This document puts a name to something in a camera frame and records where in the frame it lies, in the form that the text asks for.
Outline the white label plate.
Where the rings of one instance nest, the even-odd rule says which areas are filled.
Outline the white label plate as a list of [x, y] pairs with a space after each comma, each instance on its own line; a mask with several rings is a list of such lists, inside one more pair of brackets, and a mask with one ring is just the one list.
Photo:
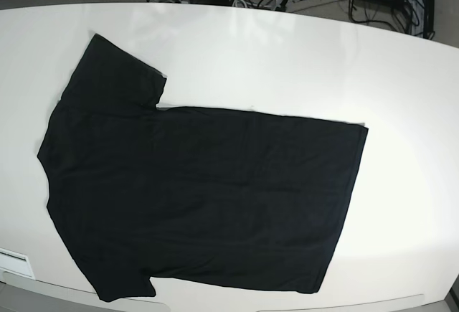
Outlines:
[[10, 250], [0, 249], [1, 271], [12, 273], [28, 279], [35, 279], [29, 258], [26, 255]]

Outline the black T-shirt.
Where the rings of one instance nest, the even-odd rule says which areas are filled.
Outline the black T-shirt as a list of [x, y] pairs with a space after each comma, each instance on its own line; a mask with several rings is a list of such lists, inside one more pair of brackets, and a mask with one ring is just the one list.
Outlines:
[[221, 108], [158, 109], [166, 78], [100, 35], [37, 155], [47, 211], [100, 300], [151, 278], [317, 293], [368, 130]]

